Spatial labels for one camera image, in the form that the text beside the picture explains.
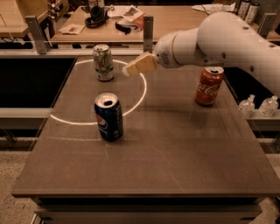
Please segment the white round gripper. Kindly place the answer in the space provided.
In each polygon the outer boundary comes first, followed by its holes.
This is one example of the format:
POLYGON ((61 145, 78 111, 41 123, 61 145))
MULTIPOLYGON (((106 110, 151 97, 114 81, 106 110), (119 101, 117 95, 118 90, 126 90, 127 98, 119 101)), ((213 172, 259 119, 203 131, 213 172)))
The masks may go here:
POLYGON ((152 53, 144 52, 126 65, 122 72, 126 76, 148 73, 154 71, 158 63, 164 68, 180 67, 173 55, 173 42, 177 35, 177 32, 171 32, 158 40, 154 49, 157 58, 152 53))

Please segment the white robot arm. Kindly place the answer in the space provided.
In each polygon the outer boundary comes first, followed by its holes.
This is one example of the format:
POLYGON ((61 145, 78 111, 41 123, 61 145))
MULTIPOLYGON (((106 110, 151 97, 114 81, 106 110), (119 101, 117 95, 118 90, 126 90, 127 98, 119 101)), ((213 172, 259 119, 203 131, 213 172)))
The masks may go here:
POLYGON ((196 29, 175 31, 161 37, 153 53, 145 52, 122 72, 136 75, 157 66, 177 68, 238 67, 280 95, 280 47, 261 37, 245 21, 229 12, 205 18, 196 29))

